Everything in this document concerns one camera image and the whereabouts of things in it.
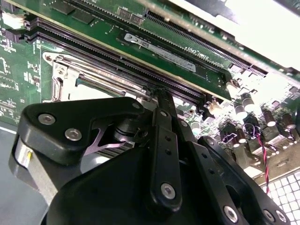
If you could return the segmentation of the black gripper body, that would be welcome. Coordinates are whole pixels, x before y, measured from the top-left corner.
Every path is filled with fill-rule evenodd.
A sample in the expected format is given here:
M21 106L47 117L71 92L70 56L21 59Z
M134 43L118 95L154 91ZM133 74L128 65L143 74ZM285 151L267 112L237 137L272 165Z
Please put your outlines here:
M184 156L177 136L181 207L167 211L151 204L147 194L150 163L145 153L134 155L129 173L120 164L106 163L66 184L53 199L46 216L49 225L217 225L200 175Z

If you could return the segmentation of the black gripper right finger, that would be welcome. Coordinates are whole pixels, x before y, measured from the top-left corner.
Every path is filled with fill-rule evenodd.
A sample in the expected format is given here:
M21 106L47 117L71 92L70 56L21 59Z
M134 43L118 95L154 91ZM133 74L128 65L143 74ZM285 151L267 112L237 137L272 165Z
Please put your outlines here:
M184 156L200 175L209 198L209 214L218 225L288 225L290 220L278 205L242 168L208 136L196 140L190 126L177 117L173 97L167 105Z

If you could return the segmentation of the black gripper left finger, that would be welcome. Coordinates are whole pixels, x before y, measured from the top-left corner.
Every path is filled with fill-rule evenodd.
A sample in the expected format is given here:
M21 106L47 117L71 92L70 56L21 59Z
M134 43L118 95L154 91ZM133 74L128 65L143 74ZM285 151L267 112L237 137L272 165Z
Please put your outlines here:
M42 103L27 106L21 114L14 147L15 160L31 176L28 184L50 204L58 191L79 175L85 155L124 142L134 147L109 160L129 173L134 155L145 153L150 163L147 194L150 203L167 211L181 207L177 118L172 96L155 92L158 105L144 108L130 97Z

